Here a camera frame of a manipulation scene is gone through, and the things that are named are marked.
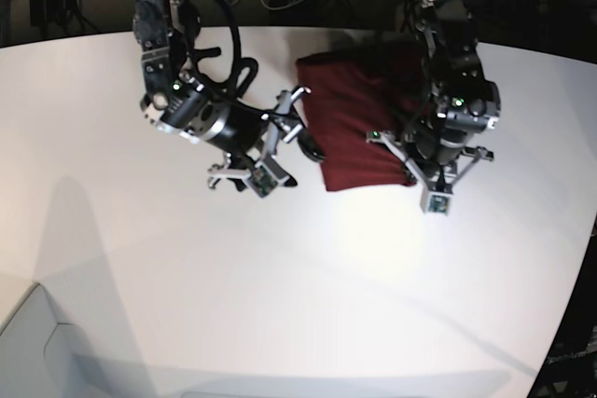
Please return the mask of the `dark red long-sleeve t-shirt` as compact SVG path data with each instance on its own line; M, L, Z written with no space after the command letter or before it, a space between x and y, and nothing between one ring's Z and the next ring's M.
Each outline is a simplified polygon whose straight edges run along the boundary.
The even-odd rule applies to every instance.
M385 146L367 142L370 131L399 134L421 105L423 50L395 41L316 53L297 60L310 134L323 150L326 190L415 185Z

